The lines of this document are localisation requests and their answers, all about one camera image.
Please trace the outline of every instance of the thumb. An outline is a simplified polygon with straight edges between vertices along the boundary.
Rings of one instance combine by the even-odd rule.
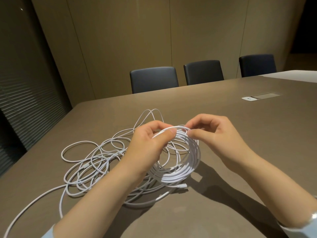
[[[165,130],[163,133],[159,134],[153,140],[157,143],[158,146],[164,147],[165,144],[167,144],[169,141],[174,139],[176,136],[176,129],[170,128],[168,130]]]
[[[200,128],[197,128],[197,129],[188,130],[187,135],[192,139],[198,139],[203,141],[205,144],[209,144],[215,134],[212,132],[208,132]]]

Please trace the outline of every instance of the wood wall panel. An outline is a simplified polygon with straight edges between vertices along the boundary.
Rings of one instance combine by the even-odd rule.
[[[305,0],[249,0],[241,56],[272,53],[277,71],[283,71],[304,4]]]
[[[95,96],[66,0],[32,0],[69,100],[74,107]]]
[[[225,79],[236,77],[248,0],[170,0],[172,64],[180,85],[183,65],[220,60]]]
[[[129,72],[171,66],[169,0],[68,0],[96,98],[132,93]]]

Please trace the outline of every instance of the person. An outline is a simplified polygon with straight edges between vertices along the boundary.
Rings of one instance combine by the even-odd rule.
[[[256,192],[290,238],[317,237],[317,200],[278,168],[253,152],[227,117],[199,114],[189,120],[187,134],[207,144],[225,166]],[[143,180],[175,135],[171,127],[152,121],[138,127],[122,160],[43,238],[102,237],[128,194]]]

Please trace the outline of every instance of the cable coil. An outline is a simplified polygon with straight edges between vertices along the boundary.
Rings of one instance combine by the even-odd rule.
[[[60,202],[59,202],[59,213],[60,217],[63,218],[62,213],[62,201],[67,193],[71,197],[76,197],[85,194],[88,192],[94,184],[96,184],[103,176],[105,176],[109,172],[109,164],[113,160],[121,160],[122,156],[124,156],[127,147],[125,146],[123,141],[130,142],[131,139],[127,138],[127,135],[133,134],[134,130],[144,124],[144,121],[148,118],[149,115],[152,115],[153,120],[155,120],[153,112],[157,111],[160,114],[161,120],[164,122],[161,112],[158,109],[153,110],[145,110],[137,122],[135,123],[133,128],[125,129],[122,131],[117,132],[112,138],[103,141],[100,145],[92,141],[79,141],[73,143],[66,148],[63,149],[61,152],[61,158],[69,163],[75,163],[65,174],[64,176],[64,185],[55,187],[47,192],[43,193],[35,200],[33,200],[27,207],[25,207],[11,222],[9,225],[4,238],[7,238],[10,229],[14,225],[14,223],[18,220],[18,218],[35,202],[41,199],[43,196],[47,195],[48,193],[64,188],[64,191],[61,195]],[[198,166],[200,162],[200,149],[198,146],[198,141],[193,140],[187,136],[187,130],[189,128],[180,126],[174,126],[169,128],[176,128],[176,136],[175,138],[167,144],[167,146],[163,149],[168,154],[167,161],[164,164],[160,164],[160,162],[156,162],[153,167],[149,170],[148,175],[144,178],[144,183],[141,184],[139,187],[135,188],[129,195],[128,200],[124,202],[125,205],[130,207],[143,207],[153,204],[168,194],[170,194],[176,188],[186,188],[186,184],[181,184],[183,180],[185,180]],[[166,128],[161,130],[157,134],[153,136],[156,137],[165,130],[169,129]],[[81,144],[94,144],[96,148],[94,148],[84,159],[81,160],[67,160],[64,155],[65,153],[78,145]],[[107,151],[104,147],[107,144],[111,144],[114,150]],[[164,168],[167,163],[170,161],[170,150],[173,150],[176,154],[176,164],[170,168]],[[184,157],[181,157],[180,152],[186,152]],[[154,186],[154,183],[158,181],[159,185]],[[69,188],[76,187],[78,189],[77,192],[72,193]],[[165,192],[164,194],[160,195],[154,200],[150,200],[143,203],[133,203],[138,197],[141,195],[149,194],[156,192],[163,187],[169,187],[170,190]]]

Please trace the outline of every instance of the brown tabletop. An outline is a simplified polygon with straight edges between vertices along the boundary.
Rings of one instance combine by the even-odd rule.
[[[281,96],[241,99],[267,92]],[[317,194],[317,83],[240,78],[77,105],[0,178],[0,234],[33,199],[63,184],[72,166],[61,159],[63,148],[81,140],[101,143],[133,127],[145,109],[153,108],[173,125],[185,124],[199,113],[228,116],[255,152]],[[171,194],[147,209],[122,207],[105,237],[283,237],[247,183],[205,144],[199,146],[202,162],[186,180],[188,191]],[[68,157],[82,158],[91,148],[84,145]],[[59,220],[61,192],[48,194],[27,210],[9,237],[42,236]],[[64,213],[78,200],[66,197]]]

